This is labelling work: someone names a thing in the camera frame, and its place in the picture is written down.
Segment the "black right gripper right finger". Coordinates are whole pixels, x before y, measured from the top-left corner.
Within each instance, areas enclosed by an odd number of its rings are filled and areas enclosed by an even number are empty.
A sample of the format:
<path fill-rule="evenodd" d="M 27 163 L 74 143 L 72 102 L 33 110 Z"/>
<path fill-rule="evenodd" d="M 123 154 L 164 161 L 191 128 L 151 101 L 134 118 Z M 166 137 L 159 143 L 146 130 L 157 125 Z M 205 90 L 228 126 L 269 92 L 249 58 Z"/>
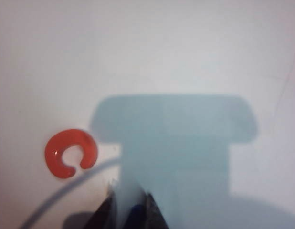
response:
<path fill-rule="evenodd" d="M 145 210 L 144 229 L 169 229 L 151 193 L 147 193 L 146 195 Z"/>

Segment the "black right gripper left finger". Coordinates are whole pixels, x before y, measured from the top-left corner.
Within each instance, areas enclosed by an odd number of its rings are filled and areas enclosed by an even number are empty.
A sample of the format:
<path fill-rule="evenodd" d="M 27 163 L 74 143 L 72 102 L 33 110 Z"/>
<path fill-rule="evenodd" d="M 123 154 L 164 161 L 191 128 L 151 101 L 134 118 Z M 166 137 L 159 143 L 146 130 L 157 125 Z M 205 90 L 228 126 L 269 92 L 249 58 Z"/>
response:
<path fill-rule="evenodd" d="M 108 184 L 107 197 L 89 219 L 90 229 L 115 229 L 117 223 L 118 181 Z"/>

